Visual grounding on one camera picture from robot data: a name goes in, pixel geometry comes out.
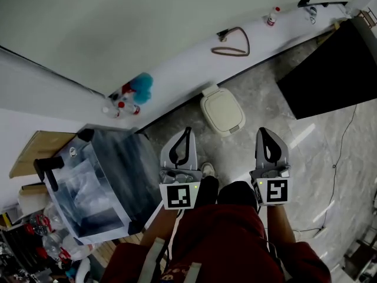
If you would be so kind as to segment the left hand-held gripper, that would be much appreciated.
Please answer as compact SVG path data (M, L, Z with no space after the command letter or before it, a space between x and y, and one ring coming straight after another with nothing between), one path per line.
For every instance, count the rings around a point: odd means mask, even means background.
M196 170L196 140L191 127L176 133L163 146L160 166L169 168L160 171L159 187L165 210L193 209L203 175Z

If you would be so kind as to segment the cream pedal trash bin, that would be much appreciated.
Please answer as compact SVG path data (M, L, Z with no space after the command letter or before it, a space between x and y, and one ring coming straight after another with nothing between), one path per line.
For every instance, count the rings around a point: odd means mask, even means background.
M201 110L215 133L227 137L244 127L244 111L228 89L211 85L201 93Z

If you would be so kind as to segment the person's right forearm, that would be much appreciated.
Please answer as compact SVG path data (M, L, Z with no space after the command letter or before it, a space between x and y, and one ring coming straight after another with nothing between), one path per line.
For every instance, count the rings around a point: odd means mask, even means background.
M269 241L276 246L296 242L283 205L267 207L267 231Z

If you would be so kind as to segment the person's left forearm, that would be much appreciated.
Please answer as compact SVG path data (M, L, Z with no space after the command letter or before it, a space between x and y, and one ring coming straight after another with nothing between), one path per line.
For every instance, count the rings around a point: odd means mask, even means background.
M143 233L140 245L150 248L156 238L168 242L173 234L177 214L178 210L165 210L162 206L151 225Z

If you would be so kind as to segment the person's left white shoe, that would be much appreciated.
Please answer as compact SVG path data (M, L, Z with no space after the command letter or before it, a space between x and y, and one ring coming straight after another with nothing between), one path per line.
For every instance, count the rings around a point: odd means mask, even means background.
M209 177L209 176L211 176L211 177L216 176L215 169L214 169L213 165L209 162L205 162L205 163L202 164L201 173L202 173L202 178Z

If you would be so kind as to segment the person's left trouser leg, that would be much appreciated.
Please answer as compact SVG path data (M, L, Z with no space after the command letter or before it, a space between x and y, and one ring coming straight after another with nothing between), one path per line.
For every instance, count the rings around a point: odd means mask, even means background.
M219 181L214 176L206 176L200 182L194 208L206 205L214 205L219 192Z

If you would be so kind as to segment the marble pattern side table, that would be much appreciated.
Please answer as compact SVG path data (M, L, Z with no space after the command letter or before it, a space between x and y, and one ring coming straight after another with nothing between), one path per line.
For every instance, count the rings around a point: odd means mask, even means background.
M84 127L34 168L80 245L142 232L161 202L159 160L134 130Z

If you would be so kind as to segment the white low ledge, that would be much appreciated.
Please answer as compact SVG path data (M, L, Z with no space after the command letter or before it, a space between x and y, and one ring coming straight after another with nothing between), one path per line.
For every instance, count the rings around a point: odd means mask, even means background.
M333 23L348 17L341 4L316 6L316 22L312 23L305 8L279 14L273 27L260 18L242 25L250 42L246 57L211 53L218 43L212 36L151 70L151 99L141 106L138 115L125 114L113 119L115 127L143 128L201 93L203 88L220 84L289 48L330 30Z

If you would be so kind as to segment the tall black cabinet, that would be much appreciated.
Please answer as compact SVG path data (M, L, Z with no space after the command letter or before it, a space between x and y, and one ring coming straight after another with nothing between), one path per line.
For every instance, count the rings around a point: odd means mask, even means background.
M296 119L376 99L377 38L363 18L344 21L277 85Z

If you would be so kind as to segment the person's red shirt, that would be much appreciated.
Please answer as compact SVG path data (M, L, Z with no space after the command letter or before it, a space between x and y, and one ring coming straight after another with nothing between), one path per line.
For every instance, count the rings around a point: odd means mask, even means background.
M276 246L251 206L206 205L176 219L164 253L166 273L154 282L100 283L332 283L328 267L306 242Z

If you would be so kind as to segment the wooden slat board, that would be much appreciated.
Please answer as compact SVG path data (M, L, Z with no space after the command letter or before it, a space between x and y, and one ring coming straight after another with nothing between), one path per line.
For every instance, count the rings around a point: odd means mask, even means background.
M152 247L148 248L140 245L142 237L143 233L123 237L121 243L110 248L103 275L105 281L135 281L146 275L148 282L154 282L166 273L170 260L165 259L164 265L161 265L161 261L165 251L168 251L170 240L166 242L156 238Z

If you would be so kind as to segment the grey metal rack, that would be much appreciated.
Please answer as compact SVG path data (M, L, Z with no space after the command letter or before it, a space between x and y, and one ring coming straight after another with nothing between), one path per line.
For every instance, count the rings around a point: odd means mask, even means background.
M342 269L353 281L377 282L377 228L368 226L343 257Z

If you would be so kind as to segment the large brown cardboard sheet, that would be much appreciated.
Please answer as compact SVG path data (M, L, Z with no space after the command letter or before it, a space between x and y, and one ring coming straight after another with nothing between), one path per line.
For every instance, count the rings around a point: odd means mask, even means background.
M36 131L18 156L9 173L9 178L36 174L35 159L46 159L54 156L75 136L75 133Z

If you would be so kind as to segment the small brown cardboard box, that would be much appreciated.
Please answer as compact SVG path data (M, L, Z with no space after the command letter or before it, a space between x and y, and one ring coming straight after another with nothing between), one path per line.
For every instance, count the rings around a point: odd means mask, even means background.
M19 195L20 196L31 196L31 195L41 195L47 194L48 190L45 183L34 183L31 185L22 186Z

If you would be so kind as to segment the large white wall panel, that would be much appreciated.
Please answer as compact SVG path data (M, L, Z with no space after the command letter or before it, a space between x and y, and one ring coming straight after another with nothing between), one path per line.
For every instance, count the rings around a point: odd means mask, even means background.
M0 46L102 94L300 0L0 0Z

